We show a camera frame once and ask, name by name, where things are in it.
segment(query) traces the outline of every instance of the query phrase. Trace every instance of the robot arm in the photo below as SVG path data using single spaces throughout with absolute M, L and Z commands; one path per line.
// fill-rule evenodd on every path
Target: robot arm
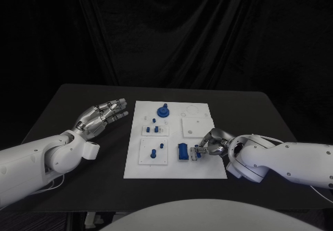
M 287 142 L 275 146 L 258 135 L 232 138 L 225 132 L 219 132 L 221 136 L 216 138 L 213 135 L 216 129 L 210 131 L 212 140 L 205 137 L 196 151 L 202 154 L 219 153 L 221 157 L 228 153 L 231 162 L 226 170 L 235 177 L 244 176 L 259 183 L 268 170 L 272 169 L 294 183 L 333 188 L 332 146 L 298 142 Z M 215 144 L 203 148 L 205 142 L 218 143 L 219 150 L 210 150 Z
M 120 99 L 91 107 L 72 130 L 0 151 L 0 207 L 72 171 L 82 157 L 95 159 L 99 145 L 88 140 L 102 132 L 107 124 L 128 114 L 115 114 L 125 106 L 125 99 Z

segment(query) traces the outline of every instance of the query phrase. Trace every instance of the table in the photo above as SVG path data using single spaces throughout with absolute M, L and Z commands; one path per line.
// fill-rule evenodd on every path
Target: table
M 261 183 L 226 180 L 123 179 L 136 101 L 208 103 L 215 126 L 232 133 L 258 134 L 296 141 L 267 95 L 261 92 L 183 90 L 65 84 L 23 142 L 61 134 L 74 127 L 92 105 L 125 98 L 130 115 L 110 124 L 92 140 L 101 145 L 94 161 L 82 159 L 63 185 L 29 196 L 4 211 L 136 211 L 185 199 L 223 199 L 270 209 L 333 207 L 306 185 L 294 184 L 270 170 Z

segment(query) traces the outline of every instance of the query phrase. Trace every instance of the blue knob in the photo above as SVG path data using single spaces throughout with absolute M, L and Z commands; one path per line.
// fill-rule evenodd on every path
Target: blue knob
M 151 157 L 153 159 L 156 158 L 156 150 L 154 150 L 154 149 L 151 150 L 150 157 Z
M 169 114 L 170 114 L 170 111 L 167 109 L 167 104 L 164 103 L 163 107 L 157 109 L 157 115 L 159 117 L 164 118 L 169 116 Z
M 200 154 L 200 153 L 196 153 L 196 157 L 200 158 L 200 157 L 202 157 L 202 154 Z

